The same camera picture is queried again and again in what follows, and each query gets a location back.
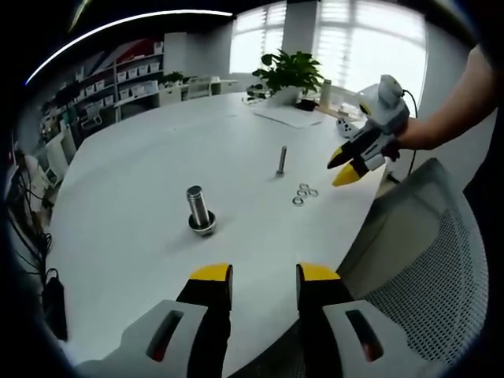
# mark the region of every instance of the round table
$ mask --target round table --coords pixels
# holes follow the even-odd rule
[[[253,114],[244,94],[171,104],[89,137],[54,207],[48,267],[65,286],[69,358],[101,359],[121,333],[163,299],[175,299],[203,265],[233,264],[228,376],[297,319],[295,266],[337,269],[357,236],[383,168],[334,188],[326,164],[344,143],[335,119],[291,128]],[[276,177],[288,146],[285,174]],[[292,203],[300,183],[317,189]],[[187,225],[186,190],[203,188],[213,236]]]

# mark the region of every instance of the paper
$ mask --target paper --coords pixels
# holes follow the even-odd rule
[[[319,112],[306,112],[292,106],[276,108],[257,107],[254,114],[259,117],[275,120],[292,128],[309,128],[319,124],[324,119],[324,114]]]

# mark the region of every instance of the window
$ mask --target window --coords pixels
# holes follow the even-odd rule
[[[261,66],[261,56],[282,48],[286,2],[239,14],[233,24],[229,73],[250,73]]]
[[[424,18],[370,0],[322,0],[314,55],[332,85],[357,92],[390,74],[419,99],[427,58]]]

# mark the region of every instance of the plant pot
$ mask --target plant pot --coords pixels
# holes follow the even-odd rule
[[[297,87],[286,87],[276,92],[266,100],[267,106],[294,106],[299,99],[301,89]]]

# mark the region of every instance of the bottle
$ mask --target bottle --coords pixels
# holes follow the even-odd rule
[[[331,80],[325,79],[322,84],[321,99],[318,102],[319,107],[328,109],[331,103]]]

